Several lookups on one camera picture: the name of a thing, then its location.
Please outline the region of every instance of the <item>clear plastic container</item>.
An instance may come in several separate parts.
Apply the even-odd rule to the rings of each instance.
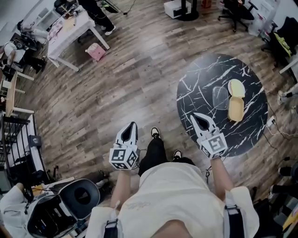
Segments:
[[[227,110],[229,102],[228,90],[225,87],[216,86],[212,90],[213,106],[218,110]]]

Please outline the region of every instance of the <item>backpack strap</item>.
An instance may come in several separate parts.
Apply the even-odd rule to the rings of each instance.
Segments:
[[[235,204],[230,191],[225,194],[225,206],[223,214],[224,238],[245,238],[246,229],[240,208]]]
[[[118,220],[116,209],[120,201],[116,203],[115,208],[110,214],[110,219],[107,221],[104,228],[103,238],[123,238],[121,221]]]

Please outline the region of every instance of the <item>white robot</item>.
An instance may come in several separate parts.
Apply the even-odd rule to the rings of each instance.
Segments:
[[[220,133],[211,117],[193,113],[190,120],[197,135],[196,142],[208,158],[218,157],[227,151],[228,146],[224,134]]]
[[[110,149],[108,160],[115,169],[131,170],[135,168],[140,154],[136,145],[137,140],[138,131],[135,122],[129,123],[117,133],[114,148]]]

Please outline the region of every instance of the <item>black marble tabletop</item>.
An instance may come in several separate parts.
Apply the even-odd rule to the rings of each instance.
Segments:
[[[240,122],[229,120],[227,109],[218,110],[213,106],[213,88],[228,89],[231,79],[240,80],[245,87],[244,117]],[[237,156],[250,150],[261,138],[268,116],[261,81],[249,66],[225,54],[207,54],[191,63],[179,80],[177,108],[186,132],[195,142],[197,136],[190,115],[199,112],[213,118],[228,145],[225,156]]]

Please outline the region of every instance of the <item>sneaker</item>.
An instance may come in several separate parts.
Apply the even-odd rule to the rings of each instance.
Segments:
[[[273,196],[274,196],[274,193],[272,193],[273,186],[274,186],[274,185],[272,185],[272,186],[270,187],[270,190],[269,190],[269,194],[268,194],[268,199],[269,199],[269,200],[272,199]]]
[[[285,93],[283,91],[278,91],[278,105],[282,105],[287,101],[287,97],[285,96]]]
[[[180,150],[176,150],[173,155],[173,160],[178,160],[182,158],[182,152]]]
[[[116,26],[114,26],[114,28],[113,28],[111,31],[109,31],[109,32],[105,32],[105,35],[110,35],[110,34],[112,34],[112,32],[113,32],[114,30],[116,30]]]
[[[157,129],[157,127],[153,127],[152,129],[151,129],[151,136],[152,136],[152,138],[153,139],[155,139],[155,138],[160,138],[159,137],[159,130]]]

